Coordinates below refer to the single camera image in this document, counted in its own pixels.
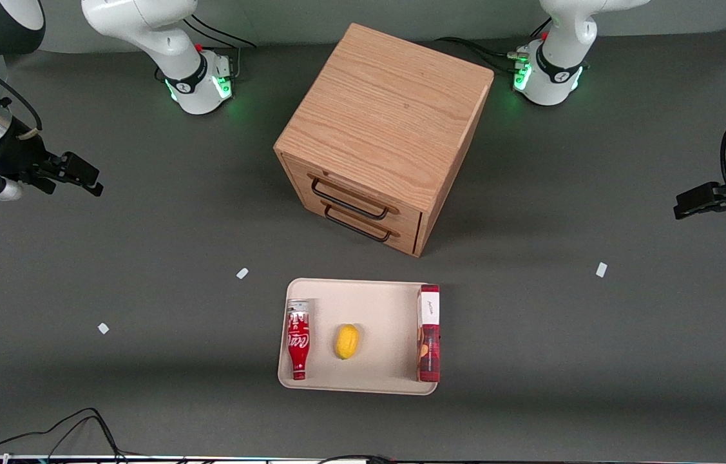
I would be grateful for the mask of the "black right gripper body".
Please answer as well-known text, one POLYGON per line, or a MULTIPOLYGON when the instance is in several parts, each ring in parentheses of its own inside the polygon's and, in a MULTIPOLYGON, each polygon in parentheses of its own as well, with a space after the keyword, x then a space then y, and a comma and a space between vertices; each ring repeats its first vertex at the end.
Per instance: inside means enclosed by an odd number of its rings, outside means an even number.
POLYGON ((50 158, 41 136, 19 140, 6 134, 0 140, 0 196, 21 196, 28 185, 47 195, 56 189, 50 176, 50 158))

